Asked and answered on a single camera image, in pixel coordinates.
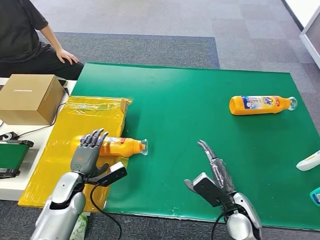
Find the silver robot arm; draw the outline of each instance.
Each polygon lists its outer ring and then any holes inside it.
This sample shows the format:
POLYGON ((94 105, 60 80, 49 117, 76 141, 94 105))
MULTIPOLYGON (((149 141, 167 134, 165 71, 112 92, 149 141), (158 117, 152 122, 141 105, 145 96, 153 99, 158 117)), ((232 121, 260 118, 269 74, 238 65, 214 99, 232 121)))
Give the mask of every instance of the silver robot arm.
POLYGON ((184 183, 214 208, 221 206, 229 234, 235 240, 262 240, 262 224, 258 214, 245 195, 235 191, 222 159, 217 158, 206 142, 198 144, 205 152, 211 166, 213 180, 205 172, 184 183))
POLYGON ((85 184, 106 187, 127 175, 121 162, 109 168, 97 167, 100 146, 107 132, 94 130, 82 137, 71 161, 71 172, 63 174, 45 202, 35 222, 31 240, 69 240, 86 204, 82 192, 85 184))

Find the orange bottle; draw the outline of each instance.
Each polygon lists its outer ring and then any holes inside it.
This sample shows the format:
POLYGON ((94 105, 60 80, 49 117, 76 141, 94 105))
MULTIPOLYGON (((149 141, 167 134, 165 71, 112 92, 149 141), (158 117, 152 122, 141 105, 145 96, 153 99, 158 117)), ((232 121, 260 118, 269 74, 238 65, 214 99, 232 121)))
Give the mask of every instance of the orange bottle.
MULTIPOLYGON (((71 142, 71 151, 74 153, 82 136, 74 137, 71 142)), ((100 156, 122 156, 129 158, 134 154, 148 154, 148 140, 107 136, 100 149, 100 156)))
POLYGON ((294 110, 297 104, 293 96, 233 96, 229 108, 233 115, 276 114, 285 109, 294 110))

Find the black shirt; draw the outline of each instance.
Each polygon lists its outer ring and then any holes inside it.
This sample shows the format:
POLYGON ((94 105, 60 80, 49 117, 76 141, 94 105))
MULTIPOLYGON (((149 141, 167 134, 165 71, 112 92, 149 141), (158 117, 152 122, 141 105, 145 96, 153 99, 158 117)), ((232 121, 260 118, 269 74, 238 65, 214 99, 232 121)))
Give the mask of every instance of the black shirt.
POLYGON ((0 63, 21 63, 38 56, 45 44, 36 30, 48 22, 29 0, 0 0, 0 63))

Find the person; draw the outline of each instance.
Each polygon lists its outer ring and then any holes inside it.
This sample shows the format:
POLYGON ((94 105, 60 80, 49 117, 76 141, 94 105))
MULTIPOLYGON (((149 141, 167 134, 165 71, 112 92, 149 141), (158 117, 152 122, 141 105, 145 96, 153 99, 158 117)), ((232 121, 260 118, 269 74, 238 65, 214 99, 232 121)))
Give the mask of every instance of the person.
POLYGON ((0 77, 54 74, 77 80, 84 65, 64 50, 30 0, 0 0, 0 77), (51 44, 39 40, 42 33, 51 44))

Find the yellow plastic bag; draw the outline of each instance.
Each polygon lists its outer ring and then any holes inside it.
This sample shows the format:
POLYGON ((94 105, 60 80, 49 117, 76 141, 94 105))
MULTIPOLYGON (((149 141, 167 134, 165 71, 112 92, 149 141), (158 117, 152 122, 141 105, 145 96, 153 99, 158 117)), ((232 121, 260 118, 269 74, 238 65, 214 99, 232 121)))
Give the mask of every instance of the yellow plastic bag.
MULTIPOLYGON (((120 137, 125 125, 129 100, 125 98, 71 96, 59 113, 45 150, 31 176, 18 205, 43 207, 58 180, 70 171, 73 153, 70 144, 73 137, 86 135, 94 129, 104 128, 111 137, 120 137)), ((110 166, 118 161, 127 166, 128 160, 119 156, 100 156, 97 167, 104 163, 110 166)), ((85 212, 97 212, 90 200, 94 186, 87 184, 83 191, 86 197, 85 212)), ((93 198, 103 208, 109 187, 97 187, 93 198)))

